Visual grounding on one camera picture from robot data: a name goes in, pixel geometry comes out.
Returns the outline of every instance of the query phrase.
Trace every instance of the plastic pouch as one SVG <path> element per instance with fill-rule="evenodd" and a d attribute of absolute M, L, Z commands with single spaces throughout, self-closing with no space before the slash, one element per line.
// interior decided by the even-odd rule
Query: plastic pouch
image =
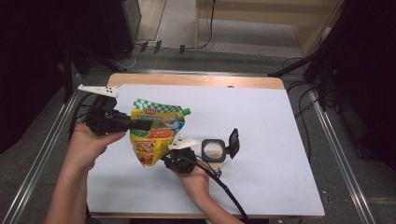
<path fill-rule="evenodd" d="M 134 101 L 131 119 L 153 121 L 149 131 L 131 130 L 134 153 L 143 166 L 154 165 L 169 151 L 168 146 L 184 126 L 184 116 L 190 113 L 178 105 L 161 105 L 143 99 Z"/>

